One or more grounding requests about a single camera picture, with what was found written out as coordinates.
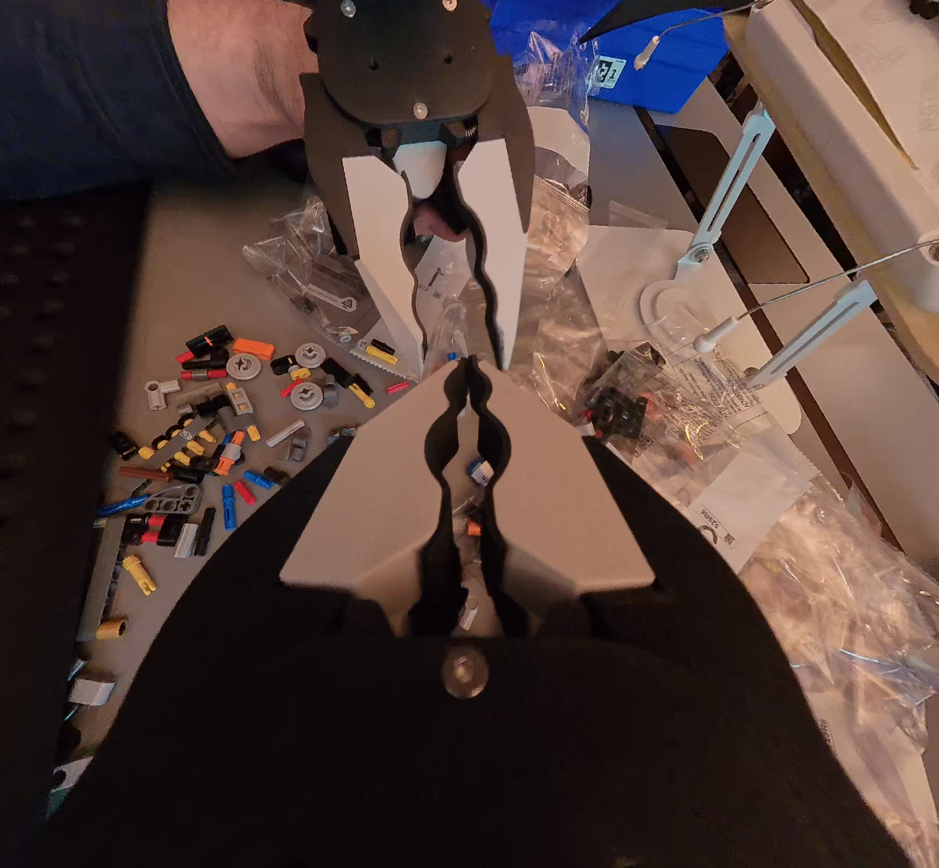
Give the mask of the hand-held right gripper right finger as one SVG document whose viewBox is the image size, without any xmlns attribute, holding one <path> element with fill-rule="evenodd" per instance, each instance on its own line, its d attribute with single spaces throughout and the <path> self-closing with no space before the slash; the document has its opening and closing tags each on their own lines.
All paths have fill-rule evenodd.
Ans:
<svg viewBox="0 0 939 868">
<path fill-rule="evenodd" d="M 487 361 L 473 359 L 484 582 L 504 635 L 554 605 L 642 590 L 654 572 L 583 436 Z"/>
</svg>

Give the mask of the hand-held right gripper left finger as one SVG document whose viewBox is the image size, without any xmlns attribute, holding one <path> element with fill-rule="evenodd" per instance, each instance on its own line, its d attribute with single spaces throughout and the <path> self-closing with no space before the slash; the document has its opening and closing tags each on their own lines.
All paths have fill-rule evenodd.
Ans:
<svg viewBox="0 0 939 868">
<path fill-rule="evenodd" d="M 415 635 L 448 635 L 464 605 L 452 492 L 464 360 L 358 429 L 281 569 L 293 587 L 374 601 Z"/>
</svg>

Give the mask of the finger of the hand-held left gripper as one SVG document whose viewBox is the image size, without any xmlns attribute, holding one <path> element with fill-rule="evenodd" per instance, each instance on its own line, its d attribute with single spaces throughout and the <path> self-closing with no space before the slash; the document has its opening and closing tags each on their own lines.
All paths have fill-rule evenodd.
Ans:
<svg viewBox="0 0 939 868">
<path fill-rule="evenodd" d="M 469 221 L 473 274 L 484 293 L 487 334 L 497 365 L 505 371 L 517 336 L 527 230 L 504 140 L 483 140 L 473 147 L 457 170 L 456 192 Z"/>
<path fill-rule="evenodd" d="M 425 331 L 418 319 L 416 278 L 403 254 L 412 200 L 405 178 L 376 156 L 343 159 L 358 247 L 358 270 L 392 338 L 398 368 L 419 378 Z"/>
</svg>

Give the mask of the person's left forearm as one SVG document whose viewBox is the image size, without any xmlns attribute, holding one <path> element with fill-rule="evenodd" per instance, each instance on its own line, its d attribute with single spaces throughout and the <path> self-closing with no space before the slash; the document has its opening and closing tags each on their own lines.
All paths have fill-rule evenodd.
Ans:
<svg viewBox="0 0 939 868">
<path fill-rule="evenodd" d="M 174 49 L 169 0 L 1 0 L 1 198 L 234 167 Z"/>
</svg>

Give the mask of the pile of loose lego pieces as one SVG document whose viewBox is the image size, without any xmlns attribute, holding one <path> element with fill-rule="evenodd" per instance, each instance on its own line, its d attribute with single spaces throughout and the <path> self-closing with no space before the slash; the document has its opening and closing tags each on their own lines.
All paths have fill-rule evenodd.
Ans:
<svg viewBox="0 0 939 868">
<path fill-rule="evenodd" d="M 292 354 L 243 351 L 248 341 L 233 341 L 229 353 L 219 348 L 223 368 L 209 356 L 182 356 L 180 378 L 200 387 L 179 391 L 179 381 L 150 381 L 147 395 L 164 408 L 166 395 L 179 401 L 178 419 L 149 445 L 136 445 L 118 431 L 112 444 L 121 466 L 118 475 L 136 481 L 122 498 L 96 508 L 95 560 L 88 581 L 76 640 L 80 644 L 111 641 L 124 635 L 127 619 L 112 613 L 122 573 L 134 579 L 145 596 L 157 583 L 137 554 L 144 546 L 172 552 L 178 559 L 204 558 L 221 532 L 233 533 L 240 510 L 256 507 L 256 491 L 271 494 L 285 486 L 292 473 L 282 467 L 261 467 L 258 454 L 281 448 L 285 463 L 299 465 L 311 447 L 311 429 L 302 415 L 332 407 L 342 392 L 375 408 L 375 391 L 361 375 L 327 356 L 315 343 Z M 273 375 L 285 379 L 282 401 L 299 416 L 285 428 L 264 437 L 244 383 L 262 372 L 267 362 Z"/>
</svg>

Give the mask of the long light grey lego beam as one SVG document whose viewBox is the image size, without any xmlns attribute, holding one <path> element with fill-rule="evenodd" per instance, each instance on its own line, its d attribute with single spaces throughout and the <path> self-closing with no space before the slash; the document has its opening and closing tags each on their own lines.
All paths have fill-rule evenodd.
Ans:
<svg viewBox="0 0 939 868">
<path fill-rule="evenodd" d="M 50 817 L 63 804 L 67 794 L 76 786 L 95 755 L 86 755 L 65 762 L 53 769 L 47 798 L 46 817 Z"/>
</svg>

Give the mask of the person's left hand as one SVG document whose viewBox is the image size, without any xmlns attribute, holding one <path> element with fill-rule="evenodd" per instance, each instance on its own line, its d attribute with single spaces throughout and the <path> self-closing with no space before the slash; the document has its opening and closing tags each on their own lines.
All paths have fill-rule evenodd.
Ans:
<svg viewBox="0 0 939 868">
<path fill-rule="evenodd" d="M 318 71 L 304 31 L 311 14 L 280 0 L 168 0 L 180 67 L 229 158 L 303 136 L 300 77 Z"/>
</svg>

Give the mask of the clear empty bag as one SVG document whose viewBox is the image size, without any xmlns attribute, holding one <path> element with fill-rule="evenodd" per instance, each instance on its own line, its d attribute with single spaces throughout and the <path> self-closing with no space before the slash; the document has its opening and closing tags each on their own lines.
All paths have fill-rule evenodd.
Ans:
<svg viewBox="0 0 939 868">
<path fill-rule="evenodd" d="M 547 286 L 573 265 L 586 242 L 592 190 L 590 96 L 595 50 L 567 43 L 542 25 L 514 58 L 514 77 L 534 131 L 535 164 L 525 280 Z"/>
</svg>

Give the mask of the torn open clear bag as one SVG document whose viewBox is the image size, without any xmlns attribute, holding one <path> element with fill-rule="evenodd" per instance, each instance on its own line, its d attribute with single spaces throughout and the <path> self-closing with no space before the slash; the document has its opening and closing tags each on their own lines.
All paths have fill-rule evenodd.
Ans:
<svg viewBox="0 0 939 868">
<path fill-rule="evenodd" d="M 269 236 L 242 247 L 244 260 L 329 344 L 407 380 L 421 370 L 405 359 L 351 258 L 341 255 L 318 194 L 271 221 Z"/>
</svg>

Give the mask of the clear bag with warning print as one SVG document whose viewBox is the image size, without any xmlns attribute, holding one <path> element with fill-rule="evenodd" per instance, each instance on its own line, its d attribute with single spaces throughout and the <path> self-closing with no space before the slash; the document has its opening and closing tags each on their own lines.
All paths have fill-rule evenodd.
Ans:
<svg viewBox="0 0 939 868">
<path fill-rule="evenodd" d="M 789 465 L 790 436 L 723 358 L 673 366 L 649 343 L 535 339 L 521 381 L 582 435 L 617 453 L 664 498 L 690 504 L 744 452 Z"/>
</svg>

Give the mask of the blue storage bin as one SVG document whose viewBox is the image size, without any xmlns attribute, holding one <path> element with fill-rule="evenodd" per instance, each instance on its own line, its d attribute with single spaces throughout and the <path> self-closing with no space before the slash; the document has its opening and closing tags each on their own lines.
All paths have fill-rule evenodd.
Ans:
<svg viewBox="0 0 939 868">
<path fill-rule="evenodd" d="M 727 52 L 723 19 L 699 9 L 630 24 L 581 43 L 620 0 L 496 0 L 497 48 L 511 56 L 530 107 L 567 111 L 581 128 L 589 101 L 679 111 Z"/>
</svg>

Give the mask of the wooden book stand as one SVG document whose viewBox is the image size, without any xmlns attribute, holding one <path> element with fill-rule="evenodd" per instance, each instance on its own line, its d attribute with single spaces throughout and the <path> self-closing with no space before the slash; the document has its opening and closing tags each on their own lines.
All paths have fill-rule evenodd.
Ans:
<svg viewBox="0 0 939 868">
<path fill-rule="evenodd" d="M 937 382 L 937 191 L 829 57 L 832 39 L 800 0 L 725 19 L 734 58 L 840 239 L 873 267 L 900 342 Z"/>
</svg>

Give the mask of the printed car picture sheet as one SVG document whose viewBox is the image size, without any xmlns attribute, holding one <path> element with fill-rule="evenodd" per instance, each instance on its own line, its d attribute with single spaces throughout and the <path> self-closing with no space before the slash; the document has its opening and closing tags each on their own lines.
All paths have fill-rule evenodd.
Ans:
<svg viewBox="0 0 939 868">
<path fill-rule="evenodd" d="M 875 118 L 937 184 L 937 0 L 793 0 L 832 43 Z"/>
</svg>

